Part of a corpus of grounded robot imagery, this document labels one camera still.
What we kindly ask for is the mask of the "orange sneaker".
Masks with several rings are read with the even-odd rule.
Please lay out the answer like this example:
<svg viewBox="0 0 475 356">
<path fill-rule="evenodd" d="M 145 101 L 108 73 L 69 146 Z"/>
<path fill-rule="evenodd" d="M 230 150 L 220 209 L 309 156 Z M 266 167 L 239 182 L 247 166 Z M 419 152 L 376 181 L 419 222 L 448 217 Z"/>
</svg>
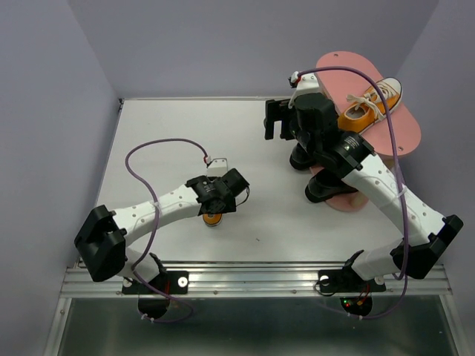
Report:
<svg viewBox="0 0 475 356">
<path fill-rule="evenodd" d="M 386 100 L 389 112 L 394 112 L 402 101 L 402 84 L 393 77 L 377 81 L 377 87 Z M 338 127 L 344 131 L 361 133 L 368 127 L 387 118 L 384 104 L 374 87 L 360 96 L 347 95 L 350 106 L 338 118 Z"/>
<path fill-rule="evenodd" d="M 204 214 L 203 215 L 203 222 L 208 227 L 215 227 L 218 226 L 223 219 L 222 214 Z"/>
</svg>

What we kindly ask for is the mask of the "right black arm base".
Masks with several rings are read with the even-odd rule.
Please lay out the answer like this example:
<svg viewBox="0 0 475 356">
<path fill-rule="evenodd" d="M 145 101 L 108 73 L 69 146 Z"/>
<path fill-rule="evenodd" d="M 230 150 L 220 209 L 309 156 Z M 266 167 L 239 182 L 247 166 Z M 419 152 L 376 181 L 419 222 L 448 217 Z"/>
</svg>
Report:
<svg viewBox="0 0 475 356">
<path fill-rule="evenodd" d="M 321 269 L 313 289 L 324 297 L 331 297 L 337 293 L 356 292 L 384 292 L 385 283 L 378 284 L 375 279 L 363 280 L 353 270 L 356 258 L 364 251 L 357 251 L 340 269 Z"/>
</svg>

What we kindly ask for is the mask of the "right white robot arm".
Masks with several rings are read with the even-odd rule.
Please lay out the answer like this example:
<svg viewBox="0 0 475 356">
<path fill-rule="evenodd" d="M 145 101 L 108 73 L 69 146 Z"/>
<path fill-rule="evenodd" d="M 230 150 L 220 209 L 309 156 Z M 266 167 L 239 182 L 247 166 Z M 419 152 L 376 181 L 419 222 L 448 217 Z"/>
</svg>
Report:
<svg viewBox="0 0 475 356">
<path fill-rule="evenodd" d="M 426 277 L 463 227 L 455 214 L 443 216 L 423 203 L 387 168 L 373 146 L 360 134 L 338 127 L 333 101 L 321 93 L 295 101 L 266 101 L 265 139 L 273 139 L 275 122 L 281 138 L 294 139 L 305 153 L 303 168 L 311 163 L 365 195 L 403 235 L 382 248 L 354 254 L 341 274 L 349 289 L 359 289 L 374 277 L 402 271 L 408 277 Z"/>
</svg>

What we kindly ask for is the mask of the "black loafer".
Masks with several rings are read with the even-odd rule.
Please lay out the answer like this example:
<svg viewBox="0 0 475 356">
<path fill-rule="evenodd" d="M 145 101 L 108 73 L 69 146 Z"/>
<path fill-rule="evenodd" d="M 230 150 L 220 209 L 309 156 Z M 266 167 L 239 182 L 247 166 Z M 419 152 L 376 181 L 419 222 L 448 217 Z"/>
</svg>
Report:
<svg viewBox="0 0 475 356">
<path fill-rule="evenodd" d="M 289 163 L 297 171 L 309 170 L 311 167 L 320 165 L 302 148 L 299 143 L 292 149 Z"/>
<path fill-rule="evenodd" d="M 341 181 L 334 173 L 323 168 L 315 174 L 305 188 L 306 198 L 313 203 L 325 202 L 342 194 L 357 192 L 354 187 Z"/>
</svg>

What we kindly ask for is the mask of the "orange sneaker front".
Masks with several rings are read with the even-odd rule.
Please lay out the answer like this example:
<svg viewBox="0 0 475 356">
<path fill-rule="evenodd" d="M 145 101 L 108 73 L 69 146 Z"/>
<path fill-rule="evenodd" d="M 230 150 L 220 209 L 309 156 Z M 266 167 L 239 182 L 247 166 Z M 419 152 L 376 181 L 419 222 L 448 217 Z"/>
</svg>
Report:
<svg viewBox="0 0 475 356">
<path fill-rule="evenodd" d="M 203 222 L 208 227 L 215 227 L 218 226 L 223 219 L 222 214 L 204 214 L 203 215 Z"/>
</svg>

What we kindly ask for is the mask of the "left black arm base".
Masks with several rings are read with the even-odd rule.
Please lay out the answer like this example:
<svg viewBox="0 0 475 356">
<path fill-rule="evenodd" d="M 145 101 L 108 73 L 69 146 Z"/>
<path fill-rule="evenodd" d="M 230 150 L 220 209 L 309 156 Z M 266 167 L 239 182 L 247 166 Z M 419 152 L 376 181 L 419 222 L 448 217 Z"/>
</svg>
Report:
<svg viewBox="0 0 475 356">
<path fill-rule="evenodd" d="M 154 288 L 166 294 L 184 295 L 188 293 L 189 273 L 187 271 L 168 271 L 162 261 L 154 253 L 149 253 L 149 259 L 138 265 L 140 269 L 145 265 L 145 271 L 153 267 L 158 272 L 148 283 Z M 122 293 L 125 295 L 155 294 L 154 291 L 132 277 L 124 277 L 122 280 Z"/>
</svg>

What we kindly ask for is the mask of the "black loafer back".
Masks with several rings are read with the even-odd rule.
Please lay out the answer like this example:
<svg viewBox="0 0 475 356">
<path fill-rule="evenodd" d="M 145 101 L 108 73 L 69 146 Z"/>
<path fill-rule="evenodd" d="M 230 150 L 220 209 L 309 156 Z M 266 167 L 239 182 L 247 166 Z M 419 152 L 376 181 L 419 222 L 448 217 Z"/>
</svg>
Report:
<svg viewBox="0 0 475 356">
<path fill-rule="evenodd" d="M 315 174 L 305 188 L 306 198 L 313 203 L 325 202 L 342 194 L 357 192 L 354 187 L 341 181 L 334 173 L 323 168 Z"/>
</svg>

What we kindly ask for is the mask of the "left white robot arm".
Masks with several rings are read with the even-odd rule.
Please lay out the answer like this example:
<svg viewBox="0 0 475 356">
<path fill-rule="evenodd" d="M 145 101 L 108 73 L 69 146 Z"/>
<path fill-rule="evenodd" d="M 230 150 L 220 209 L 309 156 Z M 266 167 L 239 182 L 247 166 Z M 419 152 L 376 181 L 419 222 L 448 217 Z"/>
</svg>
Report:
<svg viewBox="0 0 475 356">
<path fill-rule="evenodd" d="M 163 266 L 154 254 L 135 251 L 131 245 L 179 220 L 234 213 L 236 198 L 248 188 L 249 183 L 233 168 L 214 179 L 190 179 L 156 200 L 113 211 L 100 205 L 86 217 L 74 245 L 94 282 L 120 276 L 156 292 L 165 285 Z"/>
</svg>

